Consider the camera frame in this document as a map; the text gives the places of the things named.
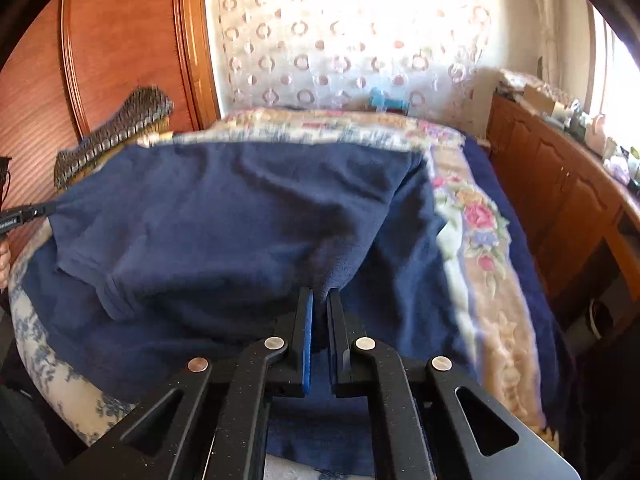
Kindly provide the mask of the person's left hand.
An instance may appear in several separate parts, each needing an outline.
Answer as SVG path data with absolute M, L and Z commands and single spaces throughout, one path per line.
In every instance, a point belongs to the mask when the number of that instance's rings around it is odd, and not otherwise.
M 11 267 L 10 245 L 6 240 L 0 243 L 0 290 L 5 290 L 9 283 Z

